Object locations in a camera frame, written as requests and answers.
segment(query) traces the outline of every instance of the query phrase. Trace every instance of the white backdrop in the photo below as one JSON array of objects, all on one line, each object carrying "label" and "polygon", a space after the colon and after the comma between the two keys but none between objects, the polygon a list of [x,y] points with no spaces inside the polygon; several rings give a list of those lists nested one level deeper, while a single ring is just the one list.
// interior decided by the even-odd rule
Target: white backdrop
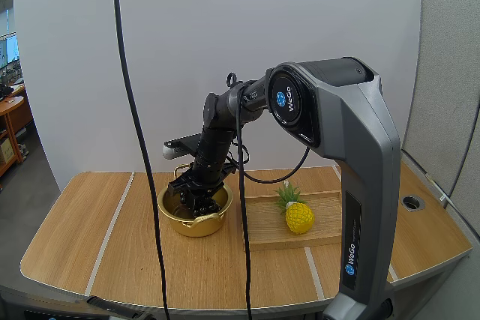
[{"label": "white backdrop", "polygon": [[[15,0],[22,70],[61,189],[84,171],[144,171],[122,81],[113,0]],[[282,61],[355,56],[382,76],[403,138],[420,0],[121,0],[127,61],[155,171],[162,145],[198,133],[206,95]],[[248,169],[293,167],[304,147],[269,114],[244,129]],[[309,156],[306,166],[330,164]]]}]

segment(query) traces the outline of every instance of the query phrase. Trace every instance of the white stripe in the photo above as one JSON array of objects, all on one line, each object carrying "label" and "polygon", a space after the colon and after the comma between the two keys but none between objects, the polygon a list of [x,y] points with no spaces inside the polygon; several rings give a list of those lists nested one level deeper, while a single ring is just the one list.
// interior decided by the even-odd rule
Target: white stripe
[{"label": "white stripe", "polygon": [[335,174],[337,174],[338,180],[342,181],[342,175],[341,175],[341,173],[338,171],[337,167],[336,167],[335,165],[332,165],[331,167],[333,168],[333,171],[335,172]]},{"label": "white stripe", "polygon": [[314,257],[312,256],[312,252],[310,247],[305,247],[305,255],[307,256],[308,266],[310,267],[310,272],[312,273],[313,284],[315,284],[316,296],[318,300],[325,299],[325,295],[323,294],[322,283],[320,282],[320,278],[318,277],[317,268],[315,267]]},{"label": "white stripe", "polygon": [[393,281],[397,281],[398,280],[398,276],[397,276],[397,273],[395,273],[395,270],[393,270],[393,266],[392,264],[390,264],[390,266],[388,267],[388,271],[390,271],[390,275],[391,275],[391,278],[393,279]]},{"label": "white stripe", "polygon": [[95,281],[95,277],[97,276],[98,268],[100,267],[100,263],[102,261],[102,258],[104,257],[105,249],[107,248],[108,240],[110,239],[110,235],[112,234],[113,226],[115,226],[115,222],[117,221],[117,217],[119,217],[123,202],[125,201],[125,198],[127,198],[130,185],[132,185],[132,180],[134,179],[133,176],[134,173],[132,172],[132,174],[130,175],[130,179],[127,182],[127,186],[125,187],[125,190],[123,192],[123,195],[120,198],[120,202],[118,202],[117,209],[115,210],[115,213],[113,213],[112,220],[110,221],[110,225],[106,231],[105,237],[103,238],[103,243],[100,247],[100,250],[98,251],[97,261],[95,262],[93,270],[91,271],[92,273],[90,274],[90,280],[88,281],[87,289],[85,290],[85,296],[90,295],[90,291],[93,287],[93,282]]}]

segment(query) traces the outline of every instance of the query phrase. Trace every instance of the gray robot arm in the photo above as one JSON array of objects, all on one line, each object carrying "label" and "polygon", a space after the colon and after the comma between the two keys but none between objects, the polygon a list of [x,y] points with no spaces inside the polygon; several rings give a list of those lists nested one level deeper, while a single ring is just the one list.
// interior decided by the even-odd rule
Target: gray robot arm
[{"label": "gray robot arm", "polygon": [[[170,183],[172,193],[216,191],[234,170],[225,170],[225,158],[235,135],[240,89],[242,123],[268,109],[283,129],[342,169],[340,285],[324,319],[386,319],[393,308],[386,278],[397,219],[401,145],[379,75],[354,58],[283,63],[256,82],[232,84],[221,96],[210,94],[202,134],[193,141],[198,147],[183,149],[195,161],[183,179]],[[168,152],[174,154],[179,143],[167,142]],[[190,202],[195,204],[200,207],[202,199]]]}]

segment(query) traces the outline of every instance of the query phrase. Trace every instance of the pineapple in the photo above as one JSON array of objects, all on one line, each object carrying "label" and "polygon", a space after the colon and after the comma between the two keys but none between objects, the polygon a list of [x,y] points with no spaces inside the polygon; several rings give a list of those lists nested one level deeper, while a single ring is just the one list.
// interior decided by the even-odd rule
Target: pineapple
[{"label": "pineapple", "polygon": [[300,199],[300,192],[288,181],[283,183],[283,189],[276,190],[280,196],[277,205],[285,212],[286,224],[296,234],[303,234],[309,230],[315,221],[312,210]]}]

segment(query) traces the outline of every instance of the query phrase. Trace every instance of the floor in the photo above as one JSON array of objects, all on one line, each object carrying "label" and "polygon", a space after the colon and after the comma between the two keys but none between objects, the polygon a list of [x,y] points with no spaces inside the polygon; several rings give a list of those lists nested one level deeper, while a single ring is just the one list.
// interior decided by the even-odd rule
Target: floor
[{"label": "floor", "polygon": [[35,125],[19,142],[30,154],[22,165],[12,166],[1,178],[0,284],[12,289],[57,300],[70,298],[20,273],[20,260],[47,216],[60,191],[50,170]]}]

